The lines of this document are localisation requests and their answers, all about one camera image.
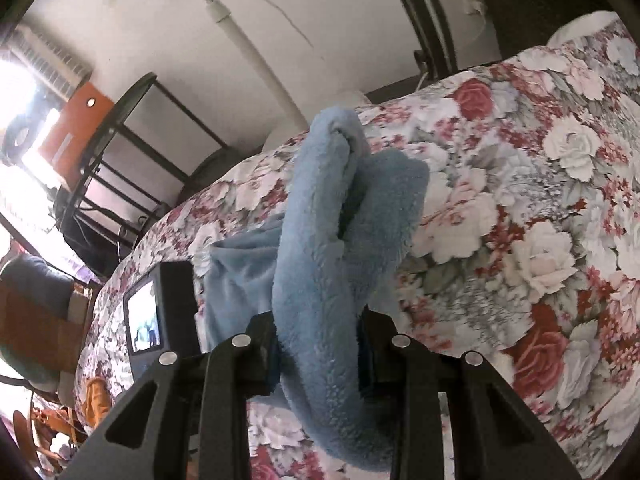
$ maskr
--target orange board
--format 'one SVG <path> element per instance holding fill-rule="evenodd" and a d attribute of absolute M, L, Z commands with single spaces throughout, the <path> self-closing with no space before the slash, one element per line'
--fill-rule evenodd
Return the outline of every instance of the orange board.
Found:
<path fill-rule="evenodd" d="M 38 153 L 62 177 L 67 189 L 72 190 L 78 183 L 82 151 L 112 108 L 111 99 L 91 83 L 83 84 L 38 148 Z"/>

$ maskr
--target silver screw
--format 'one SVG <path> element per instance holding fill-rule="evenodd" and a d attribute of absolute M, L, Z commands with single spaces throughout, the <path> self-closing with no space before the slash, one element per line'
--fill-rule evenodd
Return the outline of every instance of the silver screw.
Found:
<path fill-rule="evenodd" d="M 178 354 L 175 352 L 164 352 L 159 358 L 158 362 L 161 365 L 169 366 L 174 364 L 178 360 Z"/>
<path fill-rule="evenodd" d="M 398 348 L 407 348 L 411 344 L 411 340 L 404 334 L 398 334 L 391 338 L 391 344 Z"/>
<path fill-rule="evenodd" d="M 251 338 L 247 334 L 238 334 L 231 340 L 231 344 L 238 348 L 249 346 Z"/>
<path fill-rule="evenodd" d="M 484 357 L 478 352 L 468 352 L 465 355 L 465 361 L 472 366 L 480 366 L 484 362 Z"/>

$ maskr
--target fuzzy blue fabric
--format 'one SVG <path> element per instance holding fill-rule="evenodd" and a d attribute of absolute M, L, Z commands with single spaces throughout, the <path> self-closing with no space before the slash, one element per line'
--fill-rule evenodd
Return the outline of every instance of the fuzzy blue fabric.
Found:
<path fill-rule="evenodd" d="M 360 397 L 358 316 L 406 254 L 428 179 L 398 150 L 371 155 L 357 115 L 329 108 L 300 147 L 284 220 L 210 250 L 209 344 L 273 310 L 281 389 L 267 402 L 285 402 L 330 455 L 368 470 L 390 467 L 397 414 Z"/>

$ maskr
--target bright screen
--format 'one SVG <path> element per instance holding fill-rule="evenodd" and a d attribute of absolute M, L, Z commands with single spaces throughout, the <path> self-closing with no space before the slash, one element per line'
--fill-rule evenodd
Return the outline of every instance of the bright screen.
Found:
<path fill-rule="evenodd" d="M 160 345 L 154 282 L 143 285 L 129 298 L 129 334 L 134 352 Z"/>

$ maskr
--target bed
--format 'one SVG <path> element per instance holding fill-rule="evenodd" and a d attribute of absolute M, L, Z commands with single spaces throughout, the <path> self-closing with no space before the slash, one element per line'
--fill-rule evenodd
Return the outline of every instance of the bed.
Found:
<path fill-rule="evenodd" d="M 374 152 L 396 147 L 431 170 L 396 276 L 411 335 L 487 356 L 584 478 L 607 468 L 640 418 L 639 88 L 637 47 L 615 20 L 357 110 Z M 132 384 L 127 288 L 156 262 L 190 258 L 204 304 L 207 244 L 285 210 L 304 137 L 243 161 L 120 264 L 97 298 L 78 404 L 89 378 L 105 378 L 113 397 Z M 251 404 L 248 416 L 254 478 L 377 477 L 327 457 L 284 410 Z"/>

